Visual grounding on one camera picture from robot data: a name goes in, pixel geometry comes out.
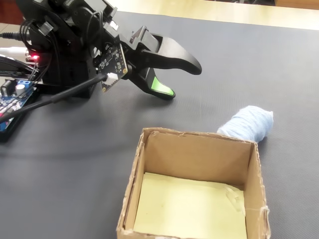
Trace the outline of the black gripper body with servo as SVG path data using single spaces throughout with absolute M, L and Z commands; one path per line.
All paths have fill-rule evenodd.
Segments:
M 114 22 L 106 24 L 106 62 L 114 62 L 116 67 L 140 66 L 140 52 L 155 52 L 155 38 L 142 26 L 137 32 L 125 35 L 125 32 Z

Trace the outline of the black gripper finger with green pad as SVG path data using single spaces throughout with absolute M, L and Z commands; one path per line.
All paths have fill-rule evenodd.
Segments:
M 175 98 L 175 92 L 158 80 L 153 68 L 137 69 L 133 64 L 129 64 L 129 80 L 149 95 L 162 100 Z

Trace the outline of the long curved black gripper finger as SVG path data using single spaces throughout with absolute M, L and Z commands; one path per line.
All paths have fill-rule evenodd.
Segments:
M 157 34 L 152 36 L 159 42 L 159 46 L 156 52 L 140 52 L 141 68 L 181 69 L 193 75 L 202 73 L 199 61 L 174 39 Z

